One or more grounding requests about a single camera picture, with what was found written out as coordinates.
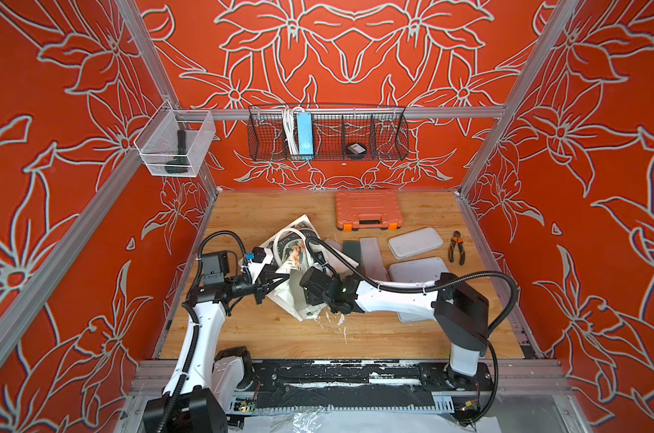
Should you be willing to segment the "translucent plastic pencil box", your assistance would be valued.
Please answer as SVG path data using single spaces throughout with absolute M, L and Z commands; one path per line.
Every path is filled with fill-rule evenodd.
M 377 238 L 367 237 L 359 240 L 361 266 L 369 279 L 387 281 L 388 275 L 383 263 Z

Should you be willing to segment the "white canvas tote bag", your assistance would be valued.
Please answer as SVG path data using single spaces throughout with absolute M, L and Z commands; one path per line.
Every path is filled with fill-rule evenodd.
M 305 245 L 305 240 L 310 236 L 317 237 L 318 233 L 310 218 L 303 215 L 260 245 L 269 248 L 276 261 L 275 265 L 267 266 L 264 271 L 290 275 L 287 283 L 268 294 L 269 299 L 299 321 L 317 319 L 326 307 L 325 304 L 309 305 L 299 284 L 308 269 L 317 263 Z

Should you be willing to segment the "dark green pencil case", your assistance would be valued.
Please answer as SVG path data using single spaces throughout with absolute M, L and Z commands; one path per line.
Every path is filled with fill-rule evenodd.
M 344 241 L 342 244 L 341 257 L 350 264 L 347 266 L 350 272 L 359 276 L 359 273 L 361 272 L 361 247 L 359 241 Z

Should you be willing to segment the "grey pencil case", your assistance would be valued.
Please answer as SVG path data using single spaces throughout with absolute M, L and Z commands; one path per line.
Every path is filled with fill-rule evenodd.
M 440 276 L 447 272 L 449 269 L 440 257 L 394 263 L 389 267 L 389 275 L 395 283 L 438 281 Z
M 398 312 L 397 317 L 400 320 L 401 323 L 408 324 L 408 323 L 415 323 L 415 322 L 421 322 L 421 321 L 427 321 L 427 320 L 433 320 L 433 314 L 430 312 L 424 311 L 422 313 L 420 312 Z
M 443 239 L 433 227 L 426 227 L 395 236 L 388 246 L 397 260 L 404 260 L 442 248 Z

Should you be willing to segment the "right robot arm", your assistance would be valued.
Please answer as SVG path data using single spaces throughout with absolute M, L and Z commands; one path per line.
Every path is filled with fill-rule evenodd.
M 383 283 L 369 278 L 345 258 L 337 260 L 352 274 L 342 278 L 327 263 L 324 252 L 338 252 L 325 241 L 308 236 L 304 241 L 314 265 L 303 275 L 300 286 L 308 302 L 329 307 L 333 313 L 395 312 L 436 321 L 451 342 L 451 354 L 445 369 L 447 383 L 460 388 L 476 379 L 480 358 L 491 353 L 493 379 L 486 403 L 479 402 L 474 411 L 456 418 L 464 427 L 475 427 L 485 418 L 496 400 L 499 382 L 498 356 L 490 338 L 517 305 L 519 290 L 513 277 L 497 271 L 471 272 L 456 276 L 443 272 L 434 281 L 424 283 Z M 510 290 L 509 300 L 493 321 L 488 320 L 489 303 L 468 282 L 476 279 L 500 279 Z

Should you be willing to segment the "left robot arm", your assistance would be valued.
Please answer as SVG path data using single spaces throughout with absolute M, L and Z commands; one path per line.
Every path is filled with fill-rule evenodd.
M 209 241 L 233 238 L 240 249 L 238 267 L 229 276 L 224 254 L 204 254 Z M 146 405 L 142 418 L 146 432 L 226 432 L 228 412 L 236 389 L 255 382 L 252 359 L 245 346 L 221 355 L 217 345 L 223 325 L 234 307 L 252 297 L 261 304 L 290 275 L 279 272 L 266 248 L 248 252 L 241 238 L 230 230 L 217 231 L 202 240 L 198 270 L 182 308 L 188 314 L 184 345 L 162 396 Z

